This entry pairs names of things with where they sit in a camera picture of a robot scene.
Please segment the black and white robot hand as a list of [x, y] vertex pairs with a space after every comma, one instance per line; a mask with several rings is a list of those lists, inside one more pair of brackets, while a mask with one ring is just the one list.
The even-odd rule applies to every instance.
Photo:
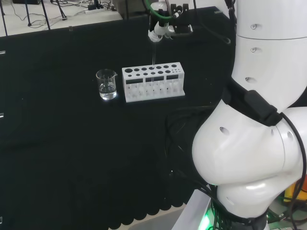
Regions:
[[148, 37], [153, 43], [164, 37], [189, 35], [193, 32], [188, 0], [158, 0], [145, 2], [150, 11]]

